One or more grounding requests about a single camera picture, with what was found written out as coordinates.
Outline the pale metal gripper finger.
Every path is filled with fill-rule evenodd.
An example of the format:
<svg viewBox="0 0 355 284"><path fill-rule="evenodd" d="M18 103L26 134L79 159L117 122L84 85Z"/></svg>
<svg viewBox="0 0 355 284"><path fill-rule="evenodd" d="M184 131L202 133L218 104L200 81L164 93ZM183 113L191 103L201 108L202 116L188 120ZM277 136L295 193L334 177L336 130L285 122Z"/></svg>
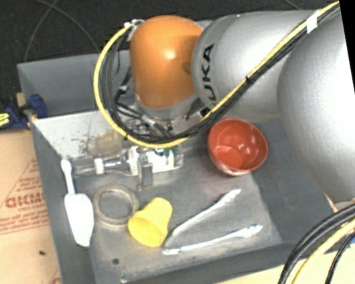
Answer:
<svg viewBox="0 0 355 284"><path fill-rule="evenodd" d="M122 153L111 157L96 157L89 160L74 163L74 175L90 176L105 175L110 173L131 173L128 153Z"/></svg>
<svg viewBox="0 0 355 284"><path fill-rule="evenodd" d="M88 142L88 152L93 156L118 153L122 148L122 140L122 136L114 130L91 137Z"/></svg>

